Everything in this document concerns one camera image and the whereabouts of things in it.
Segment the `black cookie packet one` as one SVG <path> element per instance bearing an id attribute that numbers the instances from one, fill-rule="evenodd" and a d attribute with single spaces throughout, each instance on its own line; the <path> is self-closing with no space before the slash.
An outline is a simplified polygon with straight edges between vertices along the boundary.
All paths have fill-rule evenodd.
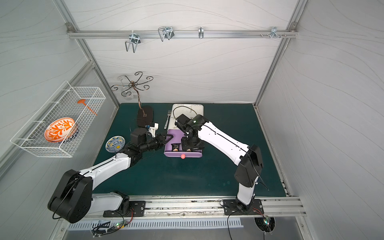
<path id="1" fill-rule="evenodd" d="M 172 146 L 172 152 L 178 152 L 180 150 L 180 143 L 173 143 Z"/>

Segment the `purple drawer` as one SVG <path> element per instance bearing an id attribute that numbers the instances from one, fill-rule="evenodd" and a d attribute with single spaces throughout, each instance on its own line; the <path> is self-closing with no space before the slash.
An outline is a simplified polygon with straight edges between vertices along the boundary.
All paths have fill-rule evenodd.
<path id="1" fill-rule="evenodd" d="M 171 139 L 166 143 L 164 155 L 168 158 L 201 158 L 202 150 L 187 149 L 187 137 L 181 130 L 171 129 L 167 131 Z"/>

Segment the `white drawer cabinet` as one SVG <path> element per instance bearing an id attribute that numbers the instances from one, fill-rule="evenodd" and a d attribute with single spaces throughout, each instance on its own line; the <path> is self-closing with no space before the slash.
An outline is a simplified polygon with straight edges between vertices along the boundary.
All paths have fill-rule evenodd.
<path id="1" fill-rule="evenodd" d="M 176 118 L 180 115 L 185 115 L 189 119 L 194 118 L 196 115 L 204 114 L 204 106 L 200 104 L 173 104 L 170 120 L 168 123 L 168 130 L 178 130 L 175 122 Z"/>

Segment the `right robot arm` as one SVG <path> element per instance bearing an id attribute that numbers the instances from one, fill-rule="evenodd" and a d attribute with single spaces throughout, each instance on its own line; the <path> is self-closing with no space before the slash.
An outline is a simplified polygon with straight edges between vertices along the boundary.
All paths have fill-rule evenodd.
<path id="1" fill-rule="evenodd" d="M 181 143 L 183 151 L 200 151 L 206 142 L 237 166 L 235 179 L 239 183 L 239 191 L 236 201 L 239 206 L 249 208 L 254 201 L 255 186 L 261 179 L 264 167 L 260 148 L 233 139 L 202 115 L 189 118 L 181 114 L 176 118 L 175 126 L 184 133 Z"/>

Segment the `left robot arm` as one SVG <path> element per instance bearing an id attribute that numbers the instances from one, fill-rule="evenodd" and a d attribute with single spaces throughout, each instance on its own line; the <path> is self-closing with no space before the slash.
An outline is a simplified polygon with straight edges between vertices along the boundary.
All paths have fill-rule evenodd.
<path id="1" fill-rule="evenodd" d="M 65 172 L 48 202 L 53 219 L 62 218 L 73 224 L 97 212 L 114 211 L 126 216 L 130 210 L 129 196 L 120 192 L 95 194 L 94 189 L 115 174 L 137 164 L 144 152 L 157 151 L 172 138 L 172 135 L 156 134 L 150 140 L 136 139 L 95 166 Z"/>

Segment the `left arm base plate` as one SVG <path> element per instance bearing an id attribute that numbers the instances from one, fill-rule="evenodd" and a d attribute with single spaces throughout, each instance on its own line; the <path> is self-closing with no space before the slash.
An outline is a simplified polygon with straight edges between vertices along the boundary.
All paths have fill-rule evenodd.
<path id="1" fill-rule="evenodd" d="M 114 218 L 114 217 L 143 217 L 145 215 L 146 202 L 145 201 L 125 201 L 117 210 L 104 211 L 103 217 Z"/>

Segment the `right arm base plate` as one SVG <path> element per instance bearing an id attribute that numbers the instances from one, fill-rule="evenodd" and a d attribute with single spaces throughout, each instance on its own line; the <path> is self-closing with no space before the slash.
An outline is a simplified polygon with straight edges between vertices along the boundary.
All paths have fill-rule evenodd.
<path id="1" fill-rule="evenodd" d="M 220 200 L 226 216 L 234 215 L 264 215 L 264 208 L 260 199 L 253 199 L 249 205 L 244 205 L 238 199 Z"/>

